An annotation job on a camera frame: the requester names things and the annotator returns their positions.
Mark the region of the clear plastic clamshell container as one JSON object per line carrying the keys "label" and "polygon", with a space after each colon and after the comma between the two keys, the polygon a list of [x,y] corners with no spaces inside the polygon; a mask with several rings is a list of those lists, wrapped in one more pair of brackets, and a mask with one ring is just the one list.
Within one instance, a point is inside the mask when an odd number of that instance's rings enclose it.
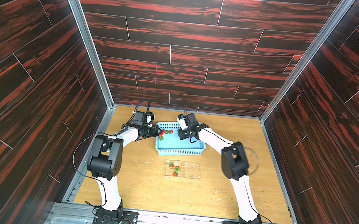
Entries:
{"label": "clear plastic clamshell container", "polygon": [[166,173],[166,167],[169,162],[173,162],[174,164],[178,165],[180,167],[179,176],[183,178],[188,179],[200,179],[200,165],[195,162],[186,162],[186,161],[177,161],[177,160],[167,160],[165,163],[165,171]]}

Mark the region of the strawberries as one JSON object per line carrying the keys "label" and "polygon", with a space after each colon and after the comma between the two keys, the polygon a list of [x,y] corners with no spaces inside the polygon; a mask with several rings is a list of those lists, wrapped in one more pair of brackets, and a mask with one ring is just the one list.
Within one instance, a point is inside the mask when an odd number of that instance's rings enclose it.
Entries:
{"label": "strawberries", "polygon": [[170,134],[173,134],[173,133],[174,133],[173,130],[163,130],[163,131],[160,133],[160,135],[158,136],[159,141],[163,141],[165,135],[170,135]]}
{"label": "strawberries", "polygon": [[173,162],[169,162],[167,164],[167,167],[166,167],[166,173],[165,175],[166,176],[173,176],[173,177],[178,177],[179,176],[179,171],[180,171],[180,167],[176,164],[174,164]]}

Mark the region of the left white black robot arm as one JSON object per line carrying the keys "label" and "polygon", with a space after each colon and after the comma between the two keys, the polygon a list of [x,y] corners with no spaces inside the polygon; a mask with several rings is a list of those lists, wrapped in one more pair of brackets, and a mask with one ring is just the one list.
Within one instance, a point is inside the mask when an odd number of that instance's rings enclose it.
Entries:
{"label": "left white black robot arm", "polygon": [[158,137],[162,130],[157,126],[123,125],[113,135],[99,134],[93,141],[87,170],[99,182],[102,204],[95,214],[110,224],[122,221],[123,201],[118,191],[117,175],[121,170],[123,148],[138,140]]}

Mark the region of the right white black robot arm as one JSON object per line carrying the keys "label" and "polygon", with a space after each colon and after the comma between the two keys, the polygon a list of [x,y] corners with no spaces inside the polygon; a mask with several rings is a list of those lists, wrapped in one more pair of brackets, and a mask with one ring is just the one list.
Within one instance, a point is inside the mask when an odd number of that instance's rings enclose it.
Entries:
{"label": "right white black robot arm", "polygon": [[196,120],[193,113],[180,114],[178,136],[181,140],[196,138],[212,147],[221,155],[221,169],[230,179],[238,203],[240,224],[263,224],[257,212],[249,184],[249,162],[243,144],[227,140],[214,132],[206,124]]}

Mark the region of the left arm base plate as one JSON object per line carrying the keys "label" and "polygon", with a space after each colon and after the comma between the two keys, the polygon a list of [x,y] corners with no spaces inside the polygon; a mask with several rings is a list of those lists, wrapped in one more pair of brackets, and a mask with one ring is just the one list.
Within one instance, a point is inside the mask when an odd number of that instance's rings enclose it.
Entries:
{"label": "left arm base plate", "polygon": [[92,224],[137,224],[138,217],[138,212],[128,210],[110,211],[99,208],[95,213]]}

